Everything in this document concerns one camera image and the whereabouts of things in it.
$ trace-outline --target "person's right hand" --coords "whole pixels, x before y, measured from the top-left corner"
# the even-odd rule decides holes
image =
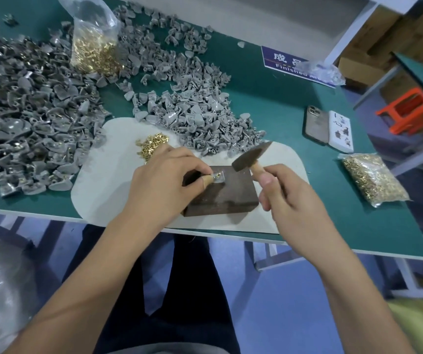
[[[255,179],[263,189],[259,201],[265,211],[272,211],[280,235],[292,249],[313,264],[349,249],[307,182],[282,164],[264,169],[266,173]]]

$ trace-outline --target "crumpled plastic wrap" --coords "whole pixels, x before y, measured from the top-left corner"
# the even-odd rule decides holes
[[[334,85],[345,85],[346,79],[335,65],[327,65],[322,61],[300,62],[295,66],[297,71],[318,78],[318,80]]]
[[[37,310],[34,268],[22,249],[0,241],[0,353]]]
[[[362,195],[375,208],[383,202],[408,201],[408,192],[378,154],[340,154]]]
[[[72,58],[70,64],[89,74],[116,74],[120,21],[103,0],[59,0],[73,17]]]

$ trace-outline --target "orange plastic stool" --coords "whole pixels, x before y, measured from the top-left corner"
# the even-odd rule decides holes
[[[420,88],[413,88],[382,108],[376,114],[387,113],[394,121],[390,127],[392,134],[398,135],[408,132],[413,135],[423,128],[423,91]]]

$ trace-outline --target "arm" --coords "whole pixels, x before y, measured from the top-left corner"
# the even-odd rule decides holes
[[[364,266],[339,235],[309,184],[284,165],[259,177],[262,207],[280,234],[321,276],[339,336],[348,354],[414,354]]]
[[[192,169],[212,173],[188,149],[158,148],[149,163],[134,172],[122,213],[5,353],[92,353],[133,264],[205,189],[202,179],[182,187]]]

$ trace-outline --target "hand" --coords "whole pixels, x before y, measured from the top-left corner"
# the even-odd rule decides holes
[[[194,169],[206,175],[213,173],[191,150],[161,145],[149,162],[134,172],[121,215],[141,219],[157,235],[205,190],[202,178],[182,186],[185,173]]]
[[[312,187],[285,165],[271,165],[256,179],[259,201],[272,211],[280,235],[300,255],[315,264],[334,251],[349,247],[339,235]]]

